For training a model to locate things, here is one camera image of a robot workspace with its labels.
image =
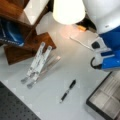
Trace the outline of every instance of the blue object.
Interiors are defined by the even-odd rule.
[[[19,30],[18,24],[0,18],[0,41],[5,44],[23,46],[24,38]]]
[[[99,36],[103,38],[106,46],[113,51],[120,49],[120,26]]]
[[[114,55],[112,57],[107,57],[103,59],[102,69],[114,69],[120,68],[120,26],[115,29],[100,34],[100,37],[103,38],[104,43],[108,48],[111,48],[112,51],[101,53],[102,56]]]

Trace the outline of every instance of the white lamp shade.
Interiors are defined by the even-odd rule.
[[[85,17],[82,0],[54,0],[54,19],[61,24],[74,24]]]

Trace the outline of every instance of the white table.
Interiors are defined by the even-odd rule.
[[[19,97],[42,120],[103,120],[86,105],[86,99],[100,84],[107,72],[90,67],[93,53],[80,44],[63,38],[59,31],[63,27],[54,21],[51,13],[46,14],[37,26],[38,34],[48,31],[55,42],[55,50],[61,60],[32,89],[21,84],[33,58],[9,66],[0,48],[0,80]],[[96,34],[81,33],[80,40],[89,40]],[[73,79],[77,84],[62,104],[60,98]]]

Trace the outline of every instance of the white cable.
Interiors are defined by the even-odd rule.
[[[81,45],[84,46],[85,48],[87,48],[87,49],[89,49],[89,50],[91,50],[91,51],[94,51],[92,48],[90,48],[89,46],[83,44],[83,43],[80,42],[79,40],[76,40],[76,39],[74,39],[74,38],[72,38],[72,37],[70,37],[70,39],[71,39],[71,40],[74,40],[74,41],[76,41],[76,42],[78,42],[79,44],[81,44]]]

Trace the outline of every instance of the pen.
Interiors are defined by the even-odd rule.
[[[74,87],[74,85],[76,84],[76,80],[73,80],[72,83],[70,84],[68,90],[64,93],[64,95],[61,98],[60,103],[62,103],[64,101],[64,99],[66,98],[66,96],[68,95],[69,91]]]

